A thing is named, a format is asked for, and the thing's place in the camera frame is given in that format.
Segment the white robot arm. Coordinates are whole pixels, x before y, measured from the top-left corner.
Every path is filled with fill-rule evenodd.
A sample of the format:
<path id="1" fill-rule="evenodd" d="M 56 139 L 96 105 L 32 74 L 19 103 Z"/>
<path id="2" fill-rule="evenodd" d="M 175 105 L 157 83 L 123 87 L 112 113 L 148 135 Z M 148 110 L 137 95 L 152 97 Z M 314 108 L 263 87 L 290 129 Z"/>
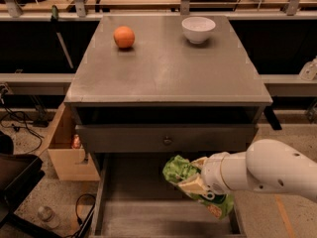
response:
<path id="1" fill-rule="evenodd" d="M 200 170 L 178 186 L 207 198 L 236 190 L 287 193 L 317 201 L 317 164 L 292 147 L 271 139 L 258 140 L 246 151 L 222 152 L 193 163 Z"/>

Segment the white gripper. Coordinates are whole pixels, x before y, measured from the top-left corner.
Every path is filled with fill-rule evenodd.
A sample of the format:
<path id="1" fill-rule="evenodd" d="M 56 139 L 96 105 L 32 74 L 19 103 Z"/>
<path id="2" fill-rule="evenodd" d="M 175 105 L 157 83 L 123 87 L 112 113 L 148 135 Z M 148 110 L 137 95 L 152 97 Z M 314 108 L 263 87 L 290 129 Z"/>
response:
<path id="1" fill-rule="evenodd" d="M 178 186 L 183 191 L 194 194 L 205 194 L 207 188 L 217 195 L 229 194 L 231 191 L 224 182 L 221 171 L 222 163 L 228 156 L 227 152 L 222 152 L 192 161 L 195 168 L 202 169 L 201 173 L 183 180 Z"/>

